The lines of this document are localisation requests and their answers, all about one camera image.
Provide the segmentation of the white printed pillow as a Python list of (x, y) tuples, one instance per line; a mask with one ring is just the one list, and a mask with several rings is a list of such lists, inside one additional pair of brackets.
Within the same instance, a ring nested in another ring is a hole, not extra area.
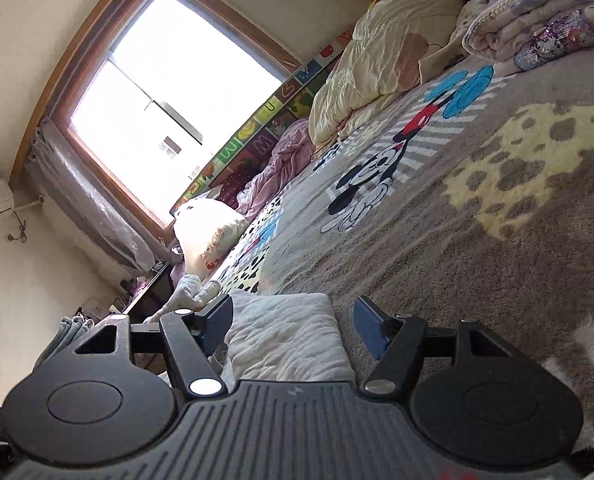
[(207, 278), (247, 228), (246, 218), (220, 200), (194, 198), (187, 202), (178, 210), (173, 225), (185, 273)]

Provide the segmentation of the cream satin quilt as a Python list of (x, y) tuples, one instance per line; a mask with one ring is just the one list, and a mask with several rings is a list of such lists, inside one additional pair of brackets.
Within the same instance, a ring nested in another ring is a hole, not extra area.
[(381, 0), (314, 97), (309, 136), (317, 152), (346, 139), (398, 96), (440, 75), (462, 53), (464, 0)]

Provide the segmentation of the plastic-wrapped curtain roll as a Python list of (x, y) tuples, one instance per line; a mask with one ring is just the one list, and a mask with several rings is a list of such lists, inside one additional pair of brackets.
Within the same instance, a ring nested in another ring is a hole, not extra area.
[(70, 221), (130, 274), (141, 275), (160, 261), (182, 261), (84, 166), (52, 119), (42, 118), (35, 128), (25, 168)]

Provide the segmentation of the colourful alphabet foam mat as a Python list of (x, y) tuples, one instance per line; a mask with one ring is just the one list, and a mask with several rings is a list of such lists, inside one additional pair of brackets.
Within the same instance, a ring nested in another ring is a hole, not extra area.
[(217, 154), (195, 172), (189, 187), (171, 207), (171, 214), (231, 174), (244, 167), (259, 168), (268, 161), (272, 149), (288, 127), (310, 115), (314, 96), (352, 39), (353, 29), (353, 26), (347, 27), (271, 94)]

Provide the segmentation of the grey Mickey Mouse blanket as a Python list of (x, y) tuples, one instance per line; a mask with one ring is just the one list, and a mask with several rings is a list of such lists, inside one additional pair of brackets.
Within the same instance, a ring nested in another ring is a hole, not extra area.
[(329, 296), (359, 377), (355, 298), (475, 318), (574, 390), (594, 448), (594, 48), (507, 77), (468, 58), (413, 90), (284, 188), (218, 276)]

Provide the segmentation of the white quilted garment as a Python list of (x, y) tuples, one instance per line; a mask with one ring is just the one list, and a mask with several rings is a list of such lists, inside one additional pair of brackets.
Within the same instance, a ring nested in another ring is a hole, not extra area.
[(222, 380), (355, 382), (329, 297), (260, 296), (234, 289)]

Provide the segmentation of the purple crumpled sheet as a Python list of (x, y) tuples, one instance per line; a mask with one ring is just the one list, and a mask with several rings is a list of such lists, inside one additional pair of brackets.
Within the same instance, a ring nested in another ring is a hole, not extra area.
[(313, 153), (309, 119), (298, 119), (275, 144), (262, 172), (237, 194), (236, 211), (252, 222), (263, 207), (310, 164)]

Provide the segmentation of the purple sequin pouch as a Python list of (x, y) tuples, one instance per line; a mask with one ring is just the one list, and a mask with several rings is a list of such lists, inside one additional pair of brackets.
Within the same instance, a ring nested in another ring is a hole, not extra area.
[(533, 34), (513, 62), (518, 70), (528, 72), (589, 47), (594, 47), (594, 26), (581, 9), (574, 9)]

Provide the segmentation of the grey folded garment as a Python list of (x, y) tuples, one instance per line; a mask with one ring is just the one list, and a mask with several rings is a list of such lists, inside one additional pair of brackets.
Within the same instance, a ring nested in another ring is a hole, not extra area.
[(94, 321), (92, 318), (87, 318), (82, 314), (76, 314), (72, 318), (64, 316), (58, 325), (58, 331), (49, 342), (46, 348), (40, 353), (36, 359), (34, 370), (40, 367), (44, 362), (50, 360), (55, 354), (60, 353), (74, 341), (79, 339), (92, 330)]

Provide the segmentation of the white floral folded blanket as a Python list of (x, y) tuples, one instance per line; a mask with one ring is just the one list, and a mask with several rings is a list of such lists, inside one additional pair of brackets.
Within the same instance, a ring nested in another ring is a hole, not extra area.
[(163, 315), (179, 309), (187, 309), (193, 312), (201, 311), (211, 300), (217, 298), (220, 292), (221, 285), (219, 282), (208, 281), (203, 285), (197, 275), (184, 274), (166, 304), (154, 314), (145, 318), (144, 324), (157, 323)]

